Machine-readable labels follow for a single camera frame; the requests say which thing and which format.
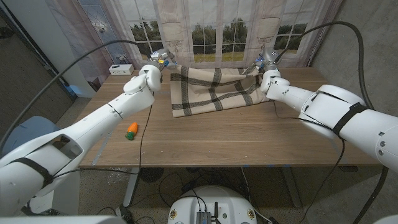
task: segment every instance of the black cable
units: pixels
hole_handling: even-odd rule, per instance
[[[249,196],[252,198],[252,206],[253,207],[255,207],[255,208],[257,208],[257,211],[259,211],[260,209],[259,209],[259,206],[257,205],[257,202],[256,202],[256,200],[255,200],[255,198],[253,197],[253,195],[248,191],[248,188],[247,188],[247,185],[246,185],[246,181],[244,181],[244,180],[242,180],[240,177],[239,177],[239,175],[237,174],[237,173],[235,173],[235,172],[232,172],[232,171],[230,171],[230,170],[222,170],[223,172],[230,172],[230,173],[232,173],[232,174],[234,174],[234,175],[236,175],[236,177],[241,181],[241,185],[242,186],[244,186],[243,187],[243,190],[245,191],[243,194],[240,192],[240,194],[242,194],[242,195],[245,195],[245,198],[247,199],[247,200],[249,200]],[[231,183],[231,181],[228,179],[228,176],[226,175],[226,174],[224,174],[225,175],[225,177],[226,177],[226,179],[227,179],[227,181],[232,185],[232,187],[233,188],[235,188],[235,186]]]
[[[388,173],[388,168],[386,166],[383,166],[383,168],[381,170],[380,179],[377,182],[376,188],[373,190],[373,193],[369,197],[368,201],[365,203],[365,205],[363,206],[362,210],[359,212],[358,216],[355,218],[355,220],[353,222],[354,224],[358,224],[359,221],[361,221],[361,219],[365,215],[366,211],[372,205],[374,199],[377,197],[377,195],[379,194],[380,190],[382,189],[382,187],[384,185],[384,181],[386,181],[387,173]]]
[[[329,129],[330,131],[333,131],[333,129],[329,128],[328,126],[326,126],[326,125],[324,125],[324,124],[321,124],[321,123],[318,123],[318,122],[315,122],[315,121],[310,121],[310,120],[303,119],[303,118],[294,118],[294,117],[287,117],[287,118],[284,118],[284,117],[280,117],[280,116],[278,115],[278,112],[276,111],[275,100],[270,100],[270,101],[274,103],[275,115],[276,115],[278,118],[280,118],[280,119],[297,119],[297,120],[300,120],[300,121],[305,121],[305,122],[308,122],[308,123],[316,124],[316,125],[321,126],[321,127],[323,127],[323,128]]]
[[[224,169],[222,169],[222,170],[215,170],[215,169],[213,169],[212,171],[210,171],[210,170],[205,170],[205,169],[201,169],[202,171],[204,171],[204,172],[207,172],[207,175],[210,175],[210,176],[212,176],[212,177],[214,177],[215,176],[215,174],[219,174],[220,175],[220,178],[219,179],[224,179],[224,177],[225,177],[225,179],[228,181],[228,183],[229,183],[229,185],[226,185],[226,184],[224,184],[225,185],[225,187],[229,187],[229,188],[231,188],[231,189],[233,189],[234,191],[236,191],[236,192],[239,192],[241,195],[244,195],[245,196],[245,198],[247,199],[247,200],[249,200],[249,195],[248,195],[248,193],[247,193],[247,185],[246,185],[246,183],[245,183],[245,181],[243,181],[243,179],[237,174],[237,173],[235,173],[235,172],[232,172],[232,171],[230,171],[230,170],[224,170]],[[230,181],[230,179],[227,177],[227,175],[225,174],[225,173],[230,173],[230,174],[234,174],[235,175],[235,177],[240,181],[240,185],[239,185],[239,187],[238,188],[236,188],[235,186],[234,186],[234,184],[232,184],[232,181]]]
[[[162,186],[163,181],[164,181],[167,177],[169,177],[169,176],[171,176],[171,175],[176,175],[176,176],[178,176],[178,177],[180,178],[180,180],[181,180],[181,185],[184,186],[184,183],[182,182],[181,176],[178,175],[178,174],[176,174],[176,173],[171,173],[171,174],[165,176],[165,177],[160,181],[159,187],[158,187],[157,190],[158,190],[158,193],[159,193],[159,195],[160,195],[160,198],[162,199],[162,201],[163,201],[168,207],[171,207],[171,205],[170,205],[169,203],[167,203],[166,200],[163,198],[162,192],[160,191],[160,188],[161,188],[161,186]]]
[[[344,25],[347,26],[349,28],[351,28],[358,40],[358,77],[359,77],[359,87],[361,88],[361,94],[362,94],[362,98],[365,101],[366,105],[374,110],[374,107],[372,105],[372,102],[368,96],[368,92],[366,91],[366,84],[365,84],[365,78],[364,78],[364,68],[363,68],[363,63],[364,63],[364,46],[363,46],[363,38],[362,35],[360,33],[360,31],[358,30],[358,28],[356,26],[354,26],[353,24],[349,23],[349,22],[343,22],[343,21],[335,21],[335,22],[328,22],[326,24],[322,24],[320,26],[314,27],[312,29],[309,29],[308,31],[304,32],[302,35],[296,37],[296,38],[301,38],[303,37],[305,34],[312,32],[316,29],[322,28],[322,27],[326,27],[326,26],[330,26],[330,25],[335,25],[335,24],[339,24],[339,25]],[[277,63],[280,59],[280,57],[288,50],[288,48],[286,48],[282,53],[280,53],[280,55],[275,59],[274,63]],[[361,218],[364,216],[364,214],[366,213],[366,211],[368,210],[368,208],[371,206],[371,204],[373,203],[374,199],[377,197],[377,195],[379,194],[380,190],[382,189],[384,182],[386,180],[387,174],[388,174],[388,168],[386,166],[383,166],[382,171],[381,171],[381,175],[380,175],[380,179],[377,182],[376,187],[373,190],[373,193],[371,194],[371,196],[369,197],[368,201],[365,203],[364,207],[362,208],[362,210],[360,211],[360,213],[358,214],[358,216],[355,218],[355,221],[353,222],[354,224],[357,224]]]
[[[105,209],[111,209],[114,213],[114,215],[116,215],[116,211],[112,208],[112,207],[104,207],[103,209],[101,209],[99,212],[97,212],[97,215],[100,214],[103,210]]]
[[[199,205],[199,212],[201,212],[201,208],[200,208],[200,202],[199,202],[199,197],[197,195],[197,193],[195,192],[194,189],[192,189],[193,193],[197,196],[197,200],[198,200],[198,205]]]
[[[301,219],[300,223],[302,223],[305,219],[305,216],[307,215],[308,210],[311,208],[312,204],[314,203],[315,199],[317,198],[319,192],[321,191],[322,187],[324,186],[325,182],[328,180],[329,176],[331,175],[331,173],[333,173],[333,171],[336,169],[337,165],[340,163],[341,158],[343,158],[343,154],[345,151],[345,140],[341,139],[341,143],[343,145],[343,147],[341,148],[341,154],[336,162],[336,164],[333,166],[333,168],[331,169],[331,171],[329,172],[329,174],[323,179],[323,182],[321,184],[321,186],[319,186],[319,189],[317,190],[317,192],[315,193],[314,198],[312,199],[312,202],[310,204],[310,206],[307,208],[307,210],[304,213],[303,218]]]
[[[122,171],[122,170],[111,170],[111,169],[100,169],[100,168],[79,168],[79,169],[74,169],[74,170],[66,171],[66,172],[64,172],[64,173],[62,173],[62,174],[59,174],[59,175],[55,175],[55,176],[53,176],[53,179],[55,179],[55,178],[57,178],[57,177],[60,177],[60,176],[62,176],[62,175],[65,175],[65,174],[69,174],[69,173],[71,173],[71,172],[84,171],[84,170],[97,170],[97,171],[108,171],[108,172],[120,172],[120,173],[123,173],[123,174],[134,174],[134,175],[138,174],[138,173],[127,172],[127,171]]]
[[[207,212],[207,205],[206,205],[206,202],[205,202],[201,197],[199,197],[199,196],[196,196],[196,195],[187,195],[187,196],[180,197],[178,200],[183,199],[183,198],[189,198],[189,197],[199,198],[199,199],[205,204],[205,212]]]
[[[135,221],[135,223],[138,223],[139,220],[142,220],[142,219],[144,219],[144,218],[149,218],[150,220],[152,220],[152,222],[153,222],[154,224],[156,224],[155,220],[154,220],[152,217],[148,217],[148,216],[144,216],[144,217],[141,217],[141,218],[137,219],[137,221]]]
[[[147,195],[146,197],[144,197],[143,199],[139,200],[138,202],[136,202],[136,203],[134,203],[134,204],[128,206],[128,208],[131,208],[131,207],[133,207],[133,206],[135,206],[135,205],[138,205],[139,203],[141,203],[141,202],[144,201],[145,199],[148,199],[148,198],[151,197],[151,196],[155,196],[155,195],[159,195],[159,194],[160,194],[160,193],[154,193],[154,194]],[[173,198],[171,195],[165,194],[165,193],[162,193],[162,194],[163,194],[163,195],[166,195],[166,196],[169,196],[170,198],[172,198],[172,199],[174,200],[174,198]]]
[[[144,140],[145,130],[146,130],[147,127],[148,127],[150,112],[152,112],[152,105],[150,106],[150,109],[149,109],[147,122],[146,122],[146,125],[145,125],[145,128],[144,128],[144,131],[142,132],[141,142],[140,142],[140,145],[139,145],[138,173],[139,173],[139,170],[141,169],[142,140]],[[123,174],[133,174],[133,175],[137,175],[137,174],[138,174],[138,173],[133,173],[133,172],[121,171],[121,170],[99,169],[99,168],[94,168],[94,167],[93,167],[93,168],[79,168],[79,169],[74,169],[74,170],[66,171],[66,172],[64,172],[64,173],[61,173],[61,174],[58,174],[58,175],[53,176],[53,179],[55,179],[55,178],[57,178],[57,177],[60,177],[60,176],[62,176],[62,175],[65,175],[65,174],[69,174],[69,173],[71,173],[71,172],[84,171],[84,170],[98,170],[98,171],[108,171],[108,172],[120,172],[120,173],[123,173]]]
[[[328,126],[325,126],[325,125],[323,125],[323,124],[321,124],[321,123],[317,123],[317,122],[314,122],[314,121],[309,121],[309,120],[301,119],[301,118],[283,118],[283,117],[280,117],[280,116],[278,115],[277,110],[276,110],[275,101],[272,100],[272,102],[274,103],[275,114],[276,114],[276,116],[277,116],[278,118],[280,118],[280,119],[299,119],[299,120],[301,120],[301,121],[310,122],[310,123],[319,125],[319,126],[321,126],[321,127],[327,128],[327,129],[329,129],[329,130],[332,131],[332,129],[329,128]],[[304,221],[305,216],[307,215],[308,210],[311,208],[312,204],[314,203],[315,199],[317,198],[317,196],[318,196],[319,192],[321,191],[322,187],[324,186],[325,182],[328,180],[328,178],[329,178],[329,176],[331,175],[331,173],[333,173],[333,171],[336,169],[337,165],[340,163],[341,158],[343,158],[344,151],[345,151],[345,140],[344,140],[343,138],[341,138],[340,136],[339,136],[339,138],[341,139],[341,143],[342,143],[342,145],[343,145],[343,147],[341,148],[340,157],[338,158],[337,162],[335,163],[335,165],[333,166],[333,168],[331,169],[331,171],[329,172],[329,174],[323,179],[322,184],[319,186],[319,189],[318,189],[317,192],[315,193],[315,196],[314,196],[314,198],[313,198],[313,200],[312,200],[310,206],[309,206],[309,207],[307,208],[307,210],[305,211],[304,216],[303,216],[303,218],[301,219],[300,223],[302,223],[302,222]]]
[[[72,66],[74,66],[76,63],[78,63],[81,59],[85,58],[87,55],[93,53],[94,51],[103,48],[105,46],[108,46],[110,44],[115,44],[115,43],[128,43],[128,44],[135,44],[137,45],[136,42],[131,41],[131,40],[112,40],[109,41],[105,44],[102,44],[96,48],[94,48],[93,50],[90,50],[89,52],[85,53],[84,55],[78,57],[77,59],[75,59],[70,65],[68,65],[66,67],[66,69],[64,69],[62,72],[60,72],[58,75],[56,75],[55,77],[53,77],[51,79],[51,81],[49,81],[44,87],[43,89],[41,89],[39,91],[38,94],[35,95],[35,97],[29,102],[29,104],[22,110],[22,112],[18,115],[18,117],[12,122],[12,124],[10,125],[10,127],[7,129],[7,131],[4,133],[4,136],[1,138],[0,141],[0,156],[2,157],[2,149],[4,147],[4,144],[6,143],[6,140],[8,139],[8,137],[10,136],[12,130],[14,129],[14,127],[16,127],[18,125],[18,122],[22,119],[22,117],[27,113],[27,111],[33,106],[33,104],[40,98],[41,95],[43,95],[43,93],[55,82],[58,80],[58,78],[62,77],[63,74],[65,74],[65,72],[67,72],[70,68],[72,68]]]
[[[309,29],[308,31],[304,32],[302,35],[295,37],[295,39],[300,39],[304,35],[312,32],[314,30],[317,30],[319,28],[326,27],[326,26],[331,26],[331,25],[336,25],[336,24],[344,25],[344,26],[347,26],[347,27],[351,28],[354,31],[355,35],[356,35],[356,38],[358,40],[358,50],[359,50],[359,59],[358,59],[359,85],[361,87],[361,93],[362,93],[362,96],[364,98],[364,101],[365,101],[366,105],[373,110],[374,108],[373,108],[373,105],[371,103],[371,100],[369,99],[368,92],[366,91],[364,75],[363,75],[363,59],[364,59],[363,38],[362,38],[362,35],[361,35],[359,29],[356,26],[354,26],[353,24],[351,24],[349,22],[343,22],[343,21],[327,22],[325,24],[322,24],[322,25],[316,26],[316,27],[314,27],[312,29]],[[282,51],[282,53],[280,53],[279,56],[275,59],[274,63],[277,63],[279,61],[279,59],[281,58],[281,56],[288,49],[289,48],[286,48],[284,51]]]
[[[44,214],[34,213],[30,207],[30,200],[26,203],[26,206],[21,208],[21,212],[23,212],[27,216],[45,216]]]

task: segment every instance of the gray wall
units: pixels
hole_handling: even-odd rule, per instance
[[[376,110],[398,116],[398,1],[345,0],[335,21],[354,24],[364,39],[364,74]],[[329,29],[312,63],[332,84],[361,96],[358,42],[350,28]]]
[[[67,38],[45,0],[4,0],[4,2],[59,72],[75,59]],[[63,77],[78,96],[94,96],[95,91],[87,84],[78,66],[72,67]]]

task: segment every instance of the beige checkered blanket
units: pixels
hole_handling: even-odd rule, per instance
[[[171,70],[170,81],[174,118],[249,106],[266,99],[260,92],[262,77],[255,66],[199,70],[177,65]]]

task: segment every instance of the white robot body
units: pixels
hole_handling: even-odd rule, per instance
[[[290,86],[277,70],[264,73],[261,90],[268,99],[281,101],[298,111],[302,123],[316,133],[330,139],[338,134],[381,164],[398,171],[397,117],[366,108],[360,97],[337,86],[323,85],[316,92]]]
[[[207,206],[207,212],[210,216],[215,215],[215,202],[218,204],[217,219],[222,224],[244,223],[256,224],[256,214],[253,206],[242,195],[226,187],[207,185],[195,188],[197,196],[201,197]],[[190,190],[183,194],[181,199],[173,203],[170,212],[168,224],[202,224],[211,223],[205,218],[198,217],[198,215],[205,215],[205,205],[195,196],[195,193]]]
[[[159,82],[152,80],[152,74]],[[75,124],[35,138],[5,155],[0,160],[0,216],[16,214],[34,195],[48,194],[69,176],[62,175],[45,185],[37,170],[13,161],[27,158],[47,170],[49,177],[76,169],[95,143],[120,121],[153,104],[151,90],[160,89],[159,74],[158,68],[149,65],[146,72],[127,82],[124,93],[114,100]]]

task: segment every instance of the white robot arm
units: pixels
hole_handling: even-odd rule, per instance
[[[300,113],[302,123],[323,136],[347,140],[381,164],[398,172],[398,118],[366,107],[345,89],[323,85],[316,92],[290,86],[273,63],[277,53],[264,49],[257,66],[264,68],[261,91]],[[304,121],[312,121],[322,126]]]
[[[76,169],[87,152],[120,121],[149,107],[152,92],[160,90],[164,60],[174,56],[168,50],[151,55],[139,75],[123,88],[124,93],[77,123],[33,139],[0,160],[0,216],[16,214],[33,196],[43,196],[62,183]]]

